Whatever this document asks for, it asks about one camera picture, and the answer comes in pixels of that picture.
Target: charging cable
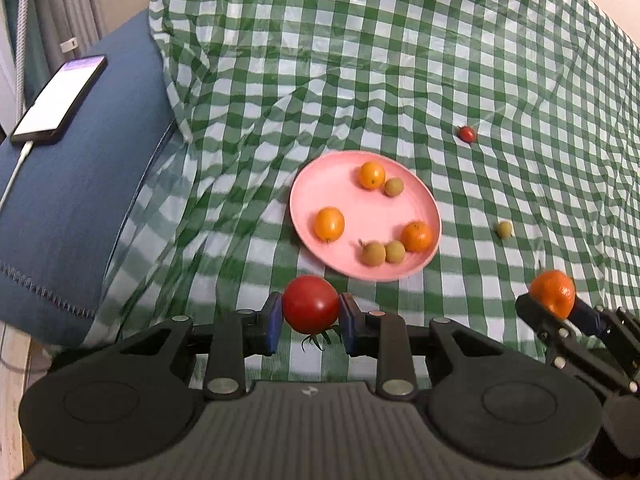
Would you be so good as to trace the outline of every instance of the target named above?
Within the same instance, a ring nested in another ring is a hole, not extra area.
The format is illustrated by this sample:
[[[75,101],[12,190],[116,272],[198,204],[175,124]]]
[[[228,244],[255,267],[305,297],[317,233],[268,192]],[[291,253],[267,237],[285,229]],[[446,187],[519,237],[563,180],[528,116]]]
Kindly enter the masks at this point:
[[[4,194],[2,195],[2,198],[0,198],[0,211],[2,211],[2,206],[4,205],[4,202],[9,196],[9,192],[11,191],[12,186],[14,185],[15,177],[18,175],[20,167],[22,166],[24,159],[27,158],[27,155],[29,155],[32,147],[33,141],[31,140],[22,147],[22,151],[20,152],[20,156],[18,157],[18,162],[15,165],[14,172],[11,174],[11,178],[9,179],[9,183],[6,185],[6,188],[4,188]]]
[[[24,113],[24,58],[26,56],[27,16],[29,0],[18,0],[15,34],[15,123]]]

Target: blue pillow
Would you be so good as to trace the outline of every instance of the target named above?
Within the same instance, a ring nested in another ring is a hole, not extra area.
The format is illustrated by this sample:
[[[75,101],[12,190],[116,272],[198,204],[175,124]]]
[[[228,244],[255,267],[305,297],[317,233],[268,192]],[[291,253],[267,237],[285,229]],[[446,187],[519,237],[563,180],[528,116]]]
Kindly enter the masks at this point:
[[[108,66],[65,136],[35,146],[0,211],[0,319],[79,345],[148,168],[175,130],[146,11],[94,46]],[[0,144],[0,190],[19,148]]]

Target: green checkered tablecloth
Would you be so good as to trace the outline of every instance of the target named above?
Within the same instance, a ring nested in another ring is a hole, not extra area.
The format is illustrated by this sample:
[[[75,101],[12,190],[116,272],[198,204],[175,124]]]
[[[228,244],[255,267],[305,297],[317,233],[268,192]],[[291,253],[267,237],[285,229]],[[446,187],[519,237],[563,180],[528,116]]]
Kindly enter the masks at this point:
[[[182,135],[124,225],[88,344],[260,308],[305,273],[364,309],[448,316],[538,357],[514,298],[541,268],[638,313],[639,51],[589,0],[151,0],[150,26]],[[463,124],[477,143],[456,138]],[[331,150],[382,153],[433,191],[443,236],[423,272],[351,280],[301,246],[289,191]],[[499,219],[514,237],[495,237]],[[301,340],[284,327],[251,377],[375,374]]]

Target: tangerine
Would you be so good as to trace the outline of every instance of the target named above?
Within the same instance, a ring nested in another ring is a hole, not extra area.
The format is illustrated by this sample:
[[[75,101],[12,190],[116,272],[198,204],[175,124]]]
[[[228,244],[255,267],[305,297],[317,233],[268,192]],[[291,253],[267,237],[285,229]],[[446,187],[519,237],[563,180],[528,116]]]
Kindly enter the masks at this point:
[[[365,162],[358,172],[358,182],[365,189],[378,189],[385,183],[385,168],[378,162]]]
[[[548,270],[536,277],[529,295],[558,319],[565,320],[575,301],[575,283],[560,270]]]
[[[400,241],[409,253],[426,251],[433,242],[433,234],[427,224],[419,220],[409,222],[400,233]]]
[[[323,242],[335,242],[344,232],[344,216],[337,207],[323,207],[314,219],[314,231]]]

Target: red tomato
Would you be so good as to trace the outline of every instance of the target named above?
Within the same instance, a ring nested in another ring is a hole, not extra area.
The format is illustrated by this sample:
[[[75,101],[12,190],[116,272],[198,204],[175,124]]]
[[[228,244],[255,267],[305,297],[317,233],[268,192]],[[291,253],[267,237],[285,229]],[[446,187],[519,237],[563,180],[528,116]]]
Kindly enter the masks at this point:
[[[296,332],[319,334],[338,319],[338,293],[327,280],[300,276],[282,295],[282,315]]]
[[[471,144],[476,140],[476,132],[471,126],[462,126],[462,128],[458,130],[458,137]]]

